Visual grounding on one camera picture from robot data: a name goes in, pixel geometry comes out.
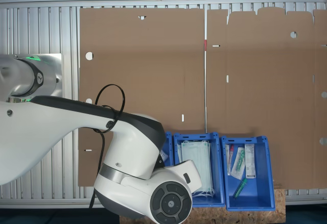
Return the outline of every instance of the blue crate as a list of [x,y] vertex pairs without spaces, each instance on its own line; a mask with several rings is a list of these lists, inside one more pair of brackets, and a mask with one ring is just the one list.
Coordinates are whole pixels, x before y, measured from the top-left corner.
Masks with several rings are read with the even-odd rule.
[[[274,211],[275,196],[267,137],[227,138],[223,136],[220,138],[220,142],[223,153],[226,209],[228,211]],[[226,144],[234,144],[231,167],[234,164],[238,147],[244,147],[245,144],[254,144],[256,178],[247,179],[247,184],[237,199],[234,199],[233,195],[241,181],[227,175]]]
[[208,140],[210,142],[210,161],[211,171],[214,185],[214,197],[199,196],[193,198],[193,207],[224,207],[224,187],[223,174],[220,158],[220,146],[218,133],[205,133],[202,135],[181,135],[174,134],[174,160],[175,164],[179,164],[177,145],[183,141],[202,141]]
[[164,143],[162,150],[165,154],[168,155],[168,158],[164,162],[165,166],[173,166],[174,165],[174,157],[173,157],[173,142],[172,142],[172,133],[166,132],[166,142]]

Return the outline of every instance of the cable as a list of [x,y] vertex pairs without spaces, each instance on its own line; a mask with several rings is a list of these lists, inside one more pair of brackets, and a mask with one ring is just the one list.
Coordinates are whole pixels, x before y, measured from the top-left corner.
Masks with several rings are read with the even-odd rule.
[[[101,162],[102,162],[102,156],[103,156],[103,151],[104,151],[104,145],[105,145],[105,138],[104,138],[104,135],[102,133],[100,133],[101,135],[101,138],[102,138],[102,147],[101,147],[101,153],[100,153],[100,159],[99,159],[99,164],[98,164],[98,172],[97,172],[97,175],[100,171],[100,168],[101,168]],[[91,202],[90,202],[90,205],[89,205],[89,209],[92,209],[93,207],[93,204],[94,204],[94,200],[96,198],[96,191],[94,190],[93,191],[93,195],[92,195],[92,198],[91,198]]]
[[[124,93],[123,89],[121,87],[119,87],[118,85],[116,85],[116,84],[108,84],[108,85],[104,86],[100,90],[100,92],[98,93],[98,96],[97,96],[96,101],[95,101],[95,105],[98,104],[99,97],[101,96],[101,93],[103,92],[103,90],[105,90],[109,86],[116,86],[116,87],[118,87],[121,90],[122,95],[123,95],[123,102],[122,102],[122,107],[121,107],[121,109],[120,109],[120,111],[119,111],[118,114],[116,113],[116,110],[113,109],[111,106],[109,106],[109,105],[103,105],[103,107],[109,107],[113,111],[113,114],[114,114],[113,119],[114,119],[114,121],[111,124],[111,126],[107,130],[105,130],[105,131],[100,131],[99,129],[93,129],[93,131],[96,132],[96,133],[99,133],[101,135],[101,138],[102,138],[102,147],[101,147],[101,153],[100,153],[100,158],[99,158],[97,175],[98,175],[98,173],[100,171],[100,168],[101,168],[102,156],[103,156],[103,152],[104,152],[105,138],[104,138],[104,135],[103,134],[106,133],[106,132],[109,132],[109,131],[111,131],[113,129],[113,127],[116,125],[117,121],[119,120],[119,117],[123,113],[123,110],[124,110],[124,107],[125,107],[125,93]],[[91,201],[90,201],[90,205],[88,207],[89,209],[92,209],[93,204],[94,204],[94,201],[95,201],[95,198],[96,198],[96,191],[94,189],[93,195],[92,195],[92,198],[91,198]]]

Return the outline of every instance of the cardboard sheet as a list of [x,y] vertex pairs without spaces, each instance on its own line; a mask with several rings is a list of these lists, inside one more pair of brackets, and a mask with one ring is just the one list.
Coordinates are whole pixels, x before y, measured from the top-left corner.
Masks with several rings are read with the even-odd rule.
[[275,182],[286,189],[327,187],[327,147],[318,140],[327,127],[326,32],[319,43],[315,38],[326,29],[325,12],[319,25],[309,12],[286,15],[282,8],[233,12],[228,24],[226,17],[227,10],[207,13],[208,132],[265,135]]
[[[125,92],[124,111],[152,116],[165,131],[204,133],[202,9],[86,8],[80,33],[80,101],[94,103],[100,89],[114,83]],[[121,102],[119,89],[109,87],[99,105],[120,109]],[[92,147],[93,155],[84,151]],[[99,149],[99,135],[79,134],[79,186],[93,185]]]
[[327,187],[327,11],[315,10],[314,188]]

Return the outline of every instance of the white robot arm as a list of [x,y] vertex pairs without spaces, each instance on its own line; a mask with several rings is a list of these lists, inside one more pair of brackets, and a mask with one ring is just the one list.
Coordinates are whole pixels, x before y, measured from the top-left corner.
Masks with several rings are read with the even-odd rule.
[[[80,101],[37,96],[27,103],[0,102],[0,185],[26,173],[66,134],[80,127],[108,129],[111,109]],[[154,169],[165,140],[162,125],[122,113],[95,182],[101,204],[118,215],[155,223],[181,223],[201,187],[192,161]]]

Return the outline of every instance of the surgical mask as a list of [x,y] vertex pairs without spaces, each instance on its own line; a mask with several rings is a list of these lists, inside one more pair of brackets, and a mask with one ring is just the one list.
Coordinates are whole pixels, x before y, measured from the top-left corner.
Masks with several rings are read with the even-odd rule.
[[183,161],[192,160],[199,171],[202,187],[194,196],[213,196],[210,143],[208,141],[184,141],[181,143],[181,157]]

